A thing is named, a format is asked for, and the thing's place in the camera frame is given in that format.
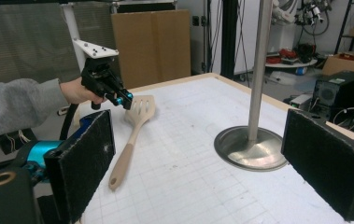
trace white table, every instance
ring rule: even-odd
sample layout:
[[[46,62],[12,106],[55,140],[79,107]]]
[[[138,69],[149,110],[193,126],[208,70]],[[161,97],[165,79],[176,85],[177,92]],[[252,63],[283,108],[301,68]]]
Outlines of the white table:
[[[156,114],[141,129],[126,178],[112,192],[110,172],[132,127],[120,106],[102,106],[112,112],[117,152],[82,223],[346,223],[291,165],[256,173],[218,156],[217,134],[248,125],[250,89],[206,74],[132,92],[154,95]],[[282,136],[288,108],[264,95],[259,127]],[[78,112],[91,113],[90,104]]]

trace wire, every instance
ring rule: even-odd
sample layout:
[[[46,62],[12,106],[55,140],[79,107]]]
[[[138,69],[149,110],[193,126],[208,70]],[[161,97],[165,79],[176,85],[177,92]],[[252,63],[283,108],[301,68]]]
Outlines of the wire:
[[[301,33],[300,33],[300,35],[299,35],[298,45],[297,45],[297,46],[300,45],[300,41],[301,41],[301,39],[302,39],[303,30],[304,30],[304,27],[302,26],[302,30],[301,30]]]
[[[242,49],[243,49],[243,57],[244,57],[244,66],[246,67],[246,79],[247,79],[247,84],[249,87],[249,77],[248,77],[248,68],[247,68],[247,56],[246,56],[246,49],[244,46],[244,36],[243,36],[243,22],[244,22],[244,14],[245,14],[245,10],[246,10],[246,1],[244,0],[243,3],[243,13],[242,15],[240,15],[240,7],[241,7],[241,1],[238,3],[238,19],[240,20],[240,37],[238,38],[238,44],[237,44],[237,50],[235,52],[235,56],[234,56],[234,67],[235,64],[237,63],[237,56],[238,56],[238,50],[240,49],[240,40],[241,40],[241,45],[242,45]]]
[[[210,72],[212,72],[212,69],[214,68],[214,61],[215,61],[215,56],[217,55],[217,48],[218,48],[218,37],[219,37],[219,30],[220,30],[220,17],[222,16],[222,11],[221,10],[223,8],[223,2],[222,1],[218,1],[218,9],[217,9],[217,24],[216,24],[216,29],[215,29],[215,36],[214,36],[214,39],[212,41],[212,44],[211,44],[211,52],[213,52],[214,50],[214,43],[215,43],[215,51],[214,53],[212,54],[212,62],[210,64]]]
[[[308,112],[310,112],[312,109],[314,109],[314,106],[316,106],[318,100],[319,100],[319,97],[317,97],[317,99],[314,102],[314,104],[308,109]]]
[[[78,109],[78,105],[71,104],[69,106],[68,112],[66,112],[66,116],[64,119],[63,127],[61,129],[60,140],[66,140],[66,138],[68,137],[68,131],[77,109]]]
[[[211,51],[211,40],[212,40],[212,20],[211,20],[211,0],[206,2],[206,62],[205,62],[205,71],[210,72],[210,66],[212,62],[212,51]]]
[[[344,112],[344,113],[346,114],[346,112],[347,112],[348,110],[353,110],[353,109],[354,109],[354,107],[349,107],[349,108],[340,110],[340,111],[333,117],[333,123],[335,124],[337,116],[339,116],[342,112]]]
[[[25,144],[29,141],[31,141],[29,138],[27,138],[24,133],[22,132],[22,130],[19,130],[19,137],[20,137],[20,140]]]
[[[10,141],[10,152],[14,152],[16,150],[16,141],[14,141],[12,137],[8,136],[7,133],[5,134],[5,136],[8,141]]]
[[[315,30],[316,30],[316,28],[317,28],[317,23],[314,23],[314,27],[313,27],[313,42],[314,42],[314,46],[316,46],[317,45],[317,43],[316,43],[316,36],[314,35],[314,32],[315,32]]]

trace round metal base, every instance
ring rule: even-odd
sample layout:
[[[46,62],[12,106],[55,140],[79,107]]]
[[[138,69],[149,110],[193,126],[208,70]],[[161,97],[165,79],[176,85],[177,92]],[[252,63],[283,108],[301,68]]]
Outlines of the round metal base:
[[[261,128],[255,141],[248,141],[248,126],[226,129],[215,138],[214,146],[221,158],[245,170],[273,171],[287,164],[281,154],[282,138]]]

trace gray sleeve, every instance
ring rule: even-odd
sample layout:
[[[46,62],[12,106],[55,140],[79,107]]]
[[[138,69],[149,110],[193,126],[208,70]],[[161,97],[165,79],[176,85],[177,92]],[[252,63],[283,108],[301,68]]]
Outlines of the gray sleeve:
[[[0,83],[0,134],[36,127],[66,105],[58,79],[41,84],[32,79]]]

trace slotted spatula head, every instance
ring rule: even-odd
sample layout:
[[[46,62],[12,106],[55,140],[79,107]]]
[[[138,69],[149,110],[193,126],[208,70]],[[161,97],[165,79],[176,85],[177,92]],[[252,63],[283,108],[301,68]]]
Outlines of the slotted spatula head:
[[[131,109],[126,110],[125,118],[134,126],[144,124],[153,117],[156,109],[152,95],[136,95],[133,98]]]

